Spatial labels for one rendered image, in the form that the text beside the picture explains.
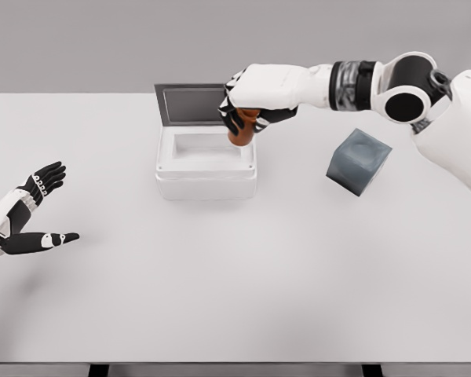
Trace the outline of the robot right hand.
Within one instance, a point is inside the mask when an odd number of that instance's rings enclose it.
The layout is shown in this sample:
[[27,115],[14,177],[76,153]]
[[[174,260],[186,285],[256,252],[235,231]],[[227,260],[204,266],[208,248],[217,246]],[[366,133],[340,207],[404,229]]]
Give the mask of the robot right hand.
[[307,68],[289,64],[251,64],[225,83],[218,107],[223,123],[236,133],[231,114],[236,108],[259,109],[256,132],[296,116],[300,95],[310,79]]

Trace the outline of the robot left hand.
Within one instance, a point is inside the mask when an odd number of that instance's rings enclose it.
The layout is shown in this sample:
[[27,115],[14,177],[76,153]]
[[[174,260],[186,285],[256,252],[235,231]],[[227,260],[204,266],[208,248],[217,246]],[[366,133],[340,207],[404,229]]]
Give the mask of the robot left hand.
[[80,238],[76,232],[23,231],[42,201],[63,185],[65,170],[60,161],[44,166],[0,200],[0,256],[35,254]]

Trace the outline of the brown cup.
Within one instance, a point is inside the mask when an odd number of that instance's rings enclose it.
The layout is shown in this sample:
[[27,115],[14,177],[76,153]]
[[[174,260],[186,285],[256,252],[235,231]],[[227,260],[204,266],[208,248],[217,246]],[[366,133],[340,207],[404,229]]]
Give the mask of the brown cup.
[[236,133],[229,131],[228,139],[235,146],[243,147],[248,145],[256,133],[257,117],[260,114],[259,109],[236,108],[231,114],[232,124],[235,126]]

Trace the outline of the grey box lid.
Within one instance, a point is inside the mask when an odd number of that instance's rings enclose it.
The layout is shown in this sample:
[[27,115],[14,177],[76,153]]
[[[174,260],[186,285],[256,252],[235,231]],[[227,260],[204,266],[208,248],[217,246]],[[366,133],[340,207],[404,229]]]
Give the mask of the grey box lid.
[[156,83],[163,126],[223,126],[218,107],[225,98],[221,83]]

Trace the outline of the white open box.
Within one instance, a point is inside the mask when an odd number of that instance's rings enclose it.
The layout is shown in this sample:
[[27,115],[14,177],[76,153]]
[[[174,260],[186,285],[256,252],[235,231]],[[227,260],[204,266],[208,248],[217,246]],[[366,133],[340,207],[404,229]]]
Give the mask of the white open box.
[[222,126],[164,126],[155,177],[167,200],[250,199],[257,192],[257,146],[235,146]]

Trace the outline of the dark grey cube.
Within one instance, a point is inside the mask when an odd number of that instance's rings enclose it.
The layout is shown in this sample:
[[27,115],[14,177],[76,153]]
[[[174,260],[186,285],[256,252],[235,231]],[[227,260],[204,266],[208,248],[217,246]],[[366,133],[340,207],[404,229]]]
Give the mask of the dark grey cube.
[[361,196],[383,167],[393,149],[355,129],[334,151],[326,176]]

